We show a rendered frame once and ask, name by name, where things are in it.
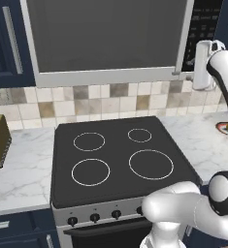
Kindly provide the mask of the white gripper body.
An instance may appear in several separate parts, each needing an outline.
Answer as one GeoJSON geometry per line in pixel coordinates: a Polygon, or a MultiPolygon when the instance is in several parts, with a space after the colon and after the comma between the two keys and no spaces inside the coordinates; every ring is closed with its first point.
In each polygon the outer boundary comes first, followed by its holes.
{"type": "Polygon", "coordinates": [[[207,71],[207,64],[213,55],[213,41],[200,41],[196,46],[194,62],[193,89],[196,91],[211,91],[215,88],[215,82],[207,71]]]}

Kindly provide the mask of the red-rimmed bowl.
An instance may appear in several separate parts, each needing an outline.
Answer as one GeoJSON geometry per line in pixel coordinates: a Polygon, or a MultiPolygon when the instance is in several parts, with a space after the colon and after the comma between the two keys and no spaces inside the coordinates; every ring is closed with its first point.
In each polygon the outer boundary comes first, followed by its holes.
{"type": "Polygon", "coordinates": [[[218,123],[215,125],[215,128],[216,128],[220,133],[222,133],[222,134],[228,136],[227,125],[228,125],[228,122],[218,122],[218,123]]]}

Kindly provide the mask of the dark blue base cupboard door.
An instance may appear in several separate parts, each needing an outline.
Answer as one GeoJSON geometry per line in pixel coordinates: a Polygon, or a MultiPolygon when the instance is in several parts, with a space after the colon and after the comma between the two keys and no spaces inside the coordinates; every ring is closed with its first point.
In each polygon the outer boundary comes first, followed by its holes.
{"type": "Polygon", "coordinates": [[[49,248],[47,235],[51,236],[53,248],[60,248],[55,232],[38,233],[0,239],[0,248],[49,248]]]}

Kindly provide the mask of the black hob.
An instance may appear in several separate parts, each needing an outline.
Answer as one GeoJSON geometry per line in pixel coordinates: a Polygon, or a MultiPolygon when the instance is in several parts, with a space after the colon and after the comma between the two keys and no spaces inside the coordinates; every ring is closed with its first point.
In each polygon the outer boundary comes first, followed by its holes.
{"type": "Polygon", "coordinates": [[[200,177],[155,116],[61,124],[54,133],[56,208],[133,199],[200,177]]]}

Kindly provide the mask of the silver oven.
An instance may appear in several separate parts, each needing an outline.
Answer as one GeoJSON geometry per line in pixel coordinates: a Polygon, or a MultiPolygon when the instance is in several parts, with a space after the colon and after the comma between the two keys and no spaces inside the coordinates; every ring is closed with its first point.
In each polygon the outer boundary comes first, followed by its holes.
{"type": "Polygon", "coordinates": [[[142,197],[56,208],[51,205],[61,248],[140,248],[151,230],[142,197]]]}

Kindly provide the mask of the dark blue drawer front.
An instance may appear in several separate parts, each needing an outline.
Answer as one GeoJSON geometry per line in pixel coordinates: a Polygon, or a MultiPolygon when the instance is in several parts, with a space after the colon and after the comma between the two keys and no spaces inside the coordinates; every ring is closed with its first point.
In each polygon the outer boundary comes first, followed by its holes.
{"type": "Polygon", "coordinates": [[[0,228],[0,238],[55,230],[50,208],[2,215],[0,223],[8,224],[7,227],[0,228]]]}

